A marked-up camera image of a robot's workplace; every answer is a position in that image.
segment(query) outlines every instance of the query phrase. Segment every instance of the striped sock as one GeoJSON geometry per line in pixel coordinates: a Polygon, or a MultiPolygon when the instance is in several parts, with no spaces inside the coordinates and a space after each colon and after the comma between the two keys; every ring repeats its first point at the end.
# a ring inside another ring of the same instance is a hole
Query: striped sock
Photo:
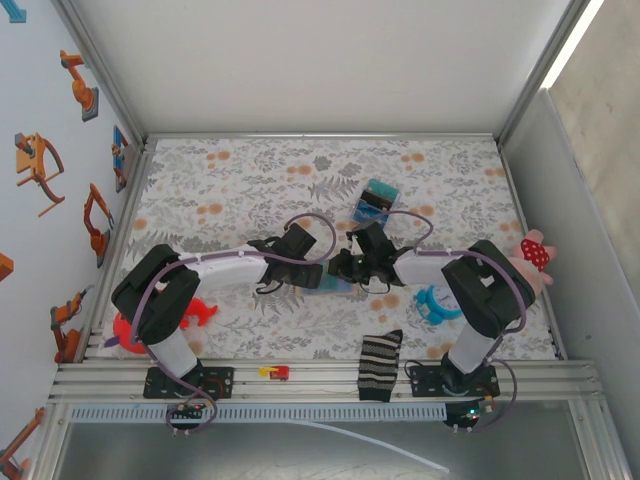
{"type": "Polygon", "coordinates": [[[402,330],[394,330],[381,337],[363,337],[358,369],[360,400],[391,400],[391,391],[398,378],[400,345],[402,330]]]}

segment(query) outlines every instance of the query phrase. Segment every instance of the red plush toy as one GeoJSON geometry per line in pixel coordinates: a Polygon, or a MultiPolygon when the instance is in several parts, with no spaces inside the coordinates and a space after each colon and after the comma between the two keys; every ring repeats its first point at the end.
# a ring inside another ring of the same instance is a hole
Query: red plush toy
{"type": "MultiPolygon", "coordinates": [[[[184,312],[184,317],[182,317],[180,321],[180,328],[183,330],[187,328],[190,324],[189,318],[191,317],[198,317],[198,326],[202,327],[207,324],[209,319],[214,316],[217,311],[217,305],[209,308],[202,300],[194,297],[191,299],[187,311],[184,312]]],[[[113,334],[115,335],[114,337],[104,342],[105,347],[114,347],[120,344],[122,348],[131,353],[146,353],[141,343],[132,345],[129,341],[131,325],[129,325],[129,322],[127,322],[120,313],[118,313],[113,320],[113,334]]]]}

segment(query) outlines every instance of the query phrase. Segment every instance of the red polka dot bow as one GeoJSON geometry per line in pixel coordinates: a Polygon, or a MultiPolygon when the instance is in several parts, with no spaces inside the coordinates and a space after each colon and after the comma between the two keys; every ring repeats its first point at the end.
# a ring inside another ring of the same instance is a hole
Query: red polka dot bow
{"type": "Polygon", "coordinates": [[[533,263],[540,272],[544,266],[551,261],[549,254],[538,242],[525,238],[520,242],[520,248],[522,248],[522,253],[524,253],[524,259],[533,263]]]}

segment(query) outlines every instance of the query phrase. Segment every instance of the floral tablecloth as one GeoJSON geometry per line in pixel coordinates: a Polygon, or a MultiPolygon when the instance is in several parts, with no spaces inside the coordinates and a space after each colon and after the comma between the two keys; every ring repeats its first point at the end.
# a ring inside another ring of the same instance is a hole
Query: floral tablecloth
{"type": "MultiPolygon", "coordinates": [[[[222,250],[281,234],[287,219],[307,211],[334,222],[337,253],[346,245],[353,206],[370,178],[401,191],[394,207],[433,221],[429,249],[467,248],[488,238],[508,252],[522,238],[490,140],[166,139],[156,146],[116,280],[155,244],[184,252],[222,250]]],[[[320,221],[299,223],[318,240],[307,258],[329,248],[329,230],[320,221]]],[[[385,231],[400,247],[425,228],[413,217],[397,215],[385,231]]],[[[429,325],[415,309],[417,290],[311,297],[289,286],[257,295],[255,286],[241,285],[203,292],[201,298],[218,305],[218,313],[205,327],[191,326],[184,334],[205,358],[357,359],[363,335],[402,328],[403,358],[440,358],[465,320],[429,325]]],[[[115,313],[109,305],[103,343],[112,336],[115,313]]],[[[512,359],[555,358],[540,301],[530,308],[526,329],[508,336],[498,353],[512,359]]],[[[98,355],[131,354],[101,346],[98,355]]]]}

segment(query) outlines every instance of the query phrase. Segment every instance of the pink plush toy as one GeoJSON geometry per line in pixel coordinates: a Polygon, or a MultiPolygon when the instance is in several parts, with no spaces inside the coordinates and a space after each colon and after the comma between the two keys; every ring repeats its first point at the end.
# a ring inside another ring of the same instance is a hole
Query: pink plush toy
{"type": "Polygon", "coordinates": [[[513,247],[511,264],[518,270],[536,295],[542,291],[543,285],[551,285],[553,278],[544,273],[544,266],[556,257],[556,247],[542,246],[544,235],[539,230],[531,230],[522,242],[513,247]]]}

